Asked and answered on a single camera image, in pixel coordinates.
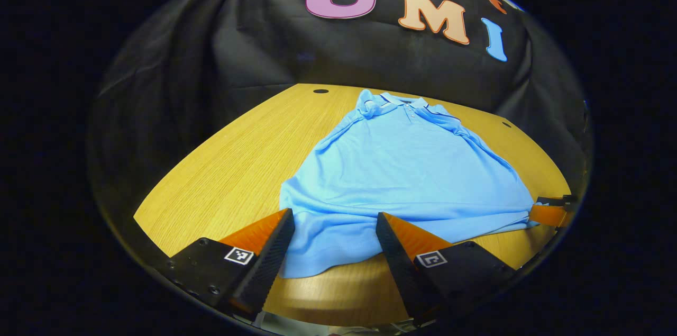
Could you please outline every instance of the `wooden table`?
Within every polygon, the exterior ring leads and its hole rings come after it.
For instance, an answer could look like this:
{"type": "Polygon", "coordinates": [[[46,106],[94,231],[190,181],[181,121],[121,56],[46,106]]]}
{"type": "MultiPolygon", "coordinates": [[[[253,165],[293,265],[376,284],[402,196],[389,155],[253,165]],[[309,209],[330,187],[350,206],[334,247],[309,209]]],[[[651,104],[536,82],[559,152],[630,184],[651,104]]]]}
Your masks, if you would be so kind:
{"type": "MultiPolygon", "coordinates": [[[[362,90],[298,84],[263,102],[176,165],[148,194],[135,220],[162,251],[173,256],[199,237],[222,239],[276,212],[282,182],[295,174],[315,144],[355,108],[362,90]],[[314,93],[318,88],[329,92],[314,93]]],[[[515,168],[534,199],[570,193],[554,162],[511,122],[461,105],[425,99],[431,105],[442,104],[481,136],[515,168]]],[[[540,225],[473,240],[509,266],[520,268],[553,235],[554,228],[540,225]]],[[[383,254],[309,278],[278,277],[263,309],[299,321],[337,326],[370,326],[409,318],[383,254]]]]}

